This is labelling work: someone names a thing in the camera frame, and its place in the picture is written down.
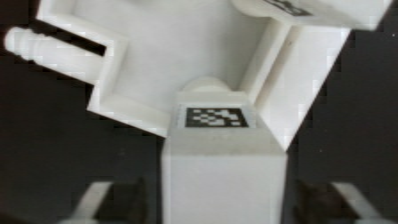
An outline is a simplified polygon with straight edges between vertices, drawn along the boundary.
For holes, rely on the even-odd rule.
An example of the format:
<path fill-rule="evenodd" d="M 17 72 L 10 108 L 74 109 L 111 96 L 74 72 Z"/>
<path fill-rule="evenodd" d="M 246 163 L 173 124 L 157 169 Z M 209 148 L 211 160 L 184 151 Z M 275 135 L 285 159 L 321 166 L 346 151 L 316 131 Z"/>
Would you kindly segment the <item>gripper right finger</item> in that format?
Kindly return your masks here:
<path fill-rule="evenodd" d="M 381 215 L 355 185 L 296 182 L 296 224 L 381 224 Z"/>

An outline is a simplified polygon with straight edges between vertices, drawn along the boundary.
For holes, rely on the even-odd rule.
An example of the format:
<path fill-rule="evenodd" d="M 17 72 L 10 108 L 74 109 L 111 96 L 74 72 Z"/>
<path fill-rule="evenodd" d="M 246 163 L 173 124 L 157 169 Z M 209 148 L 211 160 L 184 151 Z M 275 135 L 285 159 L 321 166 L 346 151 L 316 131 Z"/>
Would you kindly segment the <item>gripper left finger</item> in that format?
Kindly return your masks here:
<path fill-rule="evenodd" d="M 58 224 L 148 224 L 145 180 L 92 182 Z"/>

